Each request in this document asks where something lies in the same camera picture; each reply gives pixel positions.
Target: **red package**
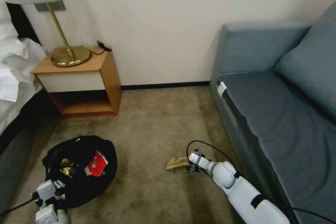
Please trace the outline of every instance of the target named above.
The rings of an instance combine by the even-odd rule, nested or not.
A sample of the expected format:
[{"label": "red package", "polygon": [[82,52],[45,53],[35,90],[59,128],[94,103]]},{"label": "red package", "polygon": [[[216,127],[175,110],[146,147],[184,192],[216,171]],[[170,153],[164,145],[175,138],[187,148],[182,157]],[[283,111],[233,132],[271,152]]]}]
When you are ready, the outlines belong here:
[{"label": "red package", "polygon": [[96,151],[87,167],[85,167],[85,172],[88,176],[99,177],[107,164],[106,158],[99,151]]}]

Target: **black baseboard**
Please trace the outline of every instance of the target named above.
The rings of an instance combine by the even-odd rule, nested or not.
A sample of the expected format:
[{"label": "black baseboard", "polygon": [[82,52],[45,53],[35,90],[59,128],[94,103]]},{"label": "black baseboard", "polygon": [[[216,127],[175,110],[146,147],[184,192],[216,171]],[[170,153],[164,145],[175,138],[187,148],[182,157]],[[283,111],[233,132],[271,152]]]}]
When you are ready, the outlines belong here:
[{"label": "black baseboard", "polygon": [[127,85],[121,86],[122,90],[136,90],[136,89],[161,89],[161,88],[181,88],[189,86],[209,86],[210,81],[203,82],[178,82],[178,83],[164,83],[164,84],[146,84],[146,85]]}]

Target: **wall plate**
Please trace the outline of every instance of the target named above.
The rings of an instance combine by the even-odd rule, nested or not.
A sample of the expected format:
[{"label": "wall plate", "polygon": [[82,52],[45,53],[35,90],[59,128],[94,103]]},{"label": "wall plate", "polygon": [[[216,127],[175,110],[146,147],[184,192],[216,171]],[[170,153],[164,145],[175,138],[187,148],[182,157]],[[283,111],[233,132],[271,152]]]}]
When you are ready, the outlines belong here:
[{"label": "wall plate", "polygon": [[[38,3],[38,4],[36,3],[35,7],[38,12],[49,11],[46,3]],[[58,10],[65,11],[66,10],[63,1],[51,2],[51,7],[54,11],[58,11]]]}]

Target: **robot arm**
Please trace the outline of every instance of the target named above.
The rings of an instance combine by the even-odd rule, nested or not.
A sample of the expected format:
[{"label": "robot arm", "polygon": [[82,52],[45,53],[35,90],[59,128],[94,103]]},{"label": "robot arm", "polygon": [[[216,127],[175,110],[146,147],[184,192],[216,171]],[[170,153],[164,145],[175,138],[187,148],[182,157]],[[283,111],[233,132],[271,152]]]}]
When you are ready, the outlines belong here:
[{"label": "robot arm", "polygon": [[63,187],[60,181],[48,180],[40,184],[36,190],[38,199],[35,201],[40,210],[35,215],[35,224],[71,224],[66,209],[55,209],[55,203],[61,201],[63,196],[56,195],[56,188]]},{"label": "robot arm", "polygon": [[227,194],[232,206],[247,224],[289,224],[288,218],[276,205],[240,176],[227,161],[212,162],[192,153],[189,160],[204,171]]}]

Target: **blue sofa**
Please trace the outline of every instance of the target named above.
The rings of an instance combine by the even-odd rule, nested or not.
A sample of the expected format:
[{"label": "blue sofa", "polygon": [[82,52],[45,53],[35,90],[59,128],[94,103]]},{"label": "blue sofa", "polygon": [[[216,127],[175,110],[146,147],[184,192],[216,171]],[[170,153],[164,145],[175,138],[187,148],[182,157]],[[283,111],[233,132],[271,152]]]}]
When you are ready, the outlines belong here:
[{"label": "blue sofa", "polygon": [[313,24],[224,25],[210,89],[245,176],[280,205],[336,220],[336,4]]}]

